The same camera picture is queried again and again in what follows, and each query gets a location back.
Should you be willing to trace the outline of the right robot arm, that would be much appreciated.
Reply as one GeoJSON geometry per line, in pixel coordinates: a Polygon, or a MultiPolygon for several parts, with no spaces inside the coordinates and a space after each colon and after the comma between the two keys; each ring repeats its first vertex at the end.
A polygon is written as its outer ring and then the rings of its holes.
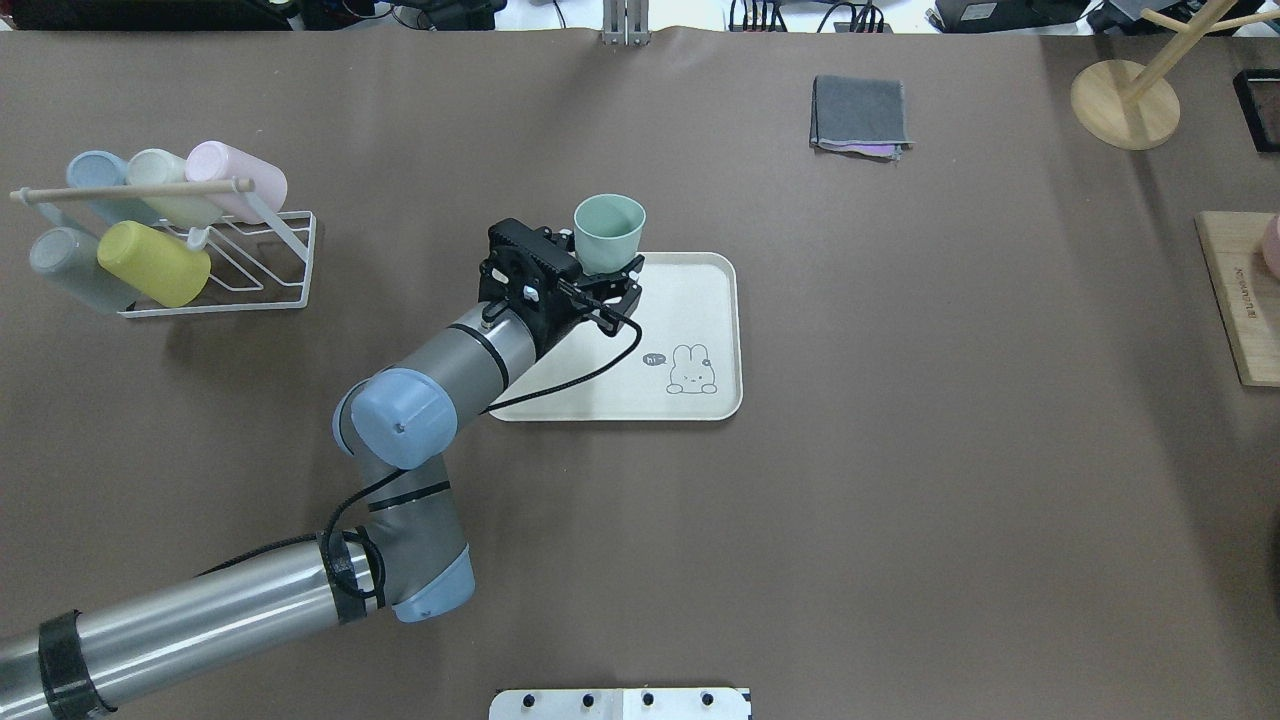
{"type": "Polygon", "coordinates": [[[339,392],[471,309],[453,222],[325,249],[310,307],[100,316],[3,241],[3,716],[108,717],[372,612],[315,533],[369,460],[339,392]]]}

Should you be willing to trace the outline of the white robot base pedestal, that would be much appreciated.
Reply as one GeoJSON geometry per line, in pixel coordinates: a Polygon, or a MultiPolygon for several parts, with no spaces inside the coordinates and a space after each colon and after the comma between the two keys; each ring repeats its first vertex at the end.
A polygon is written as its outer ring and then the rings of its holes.
{"type": "Polygon", "coordinates": [[[753,719],[750,692],[732,687],[508,689],[489,719],[753,719]]]}

